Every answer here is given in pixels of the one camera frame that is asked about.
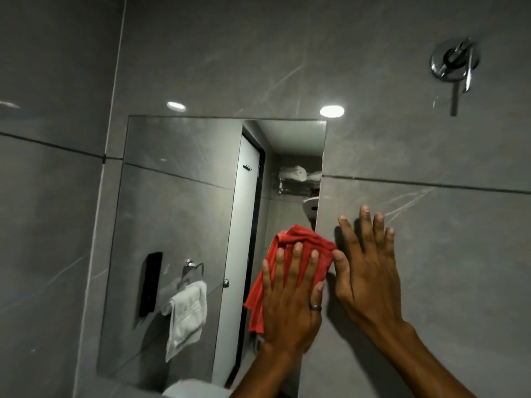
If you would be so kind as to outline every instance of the right hand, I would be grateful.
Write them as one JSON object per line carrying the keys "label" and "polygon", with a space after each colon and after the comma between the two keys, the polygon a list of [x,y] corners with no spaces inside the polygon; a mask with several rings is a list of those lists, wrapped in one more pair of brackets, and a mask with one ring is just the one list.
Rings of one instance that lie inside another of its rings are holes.
{"label": "right hand", "polygon": [[360,208],[360,224],[365,252],[349,221],[339,218],[350,260],[341,251],[334,251],[335,294],[350,319],[377,343],[409,324],[402,320],[395,231],[392,227],[384,231],[382,214],[376,214],[371,224],[365,205]]}

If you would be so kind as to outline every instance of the red cloth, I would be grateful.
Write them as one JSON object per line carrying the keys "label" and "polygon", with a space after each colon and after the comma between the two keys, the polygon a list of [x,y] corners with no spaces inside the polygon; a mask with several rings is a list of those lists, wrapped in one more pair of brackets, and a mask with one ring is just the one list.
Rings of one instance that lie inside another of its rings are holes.
{"label": "red cloth", "polygon": [[[306,267],[308,266],[309,256],[313,250],[319,252],[319,264],[317,266],[317,272],[315,273],[315,279],[313,285],[317,282],[324,281],[327,275],[330,264],[332,263],[332,252],[335,250],[335,244],[319,236],[314,231],[305,227],[295,225],[287,232],[281,232],[275,236],[271,246],[269,247],[269,253],[267,254],[267,261],[269,263],[269,271],[271,277],[275,276],[275,257],[277,255],[277,248],[284,248],[284,284],[288,277],[289,263],[291,262],[291,255],[293,254],[293,247],[295,243],[301,242],[303,244],[303,252],[301,257],[301,269],[299,273],[299,279],[297,284],[301,283]],[[264,332],[264,319],[262,313],[262,271],[258,275],[256,282],[254,283],[247,301],[244,306],[251,309],[251,323],[249,325],[249,331],[256,331],[259,334]]]}

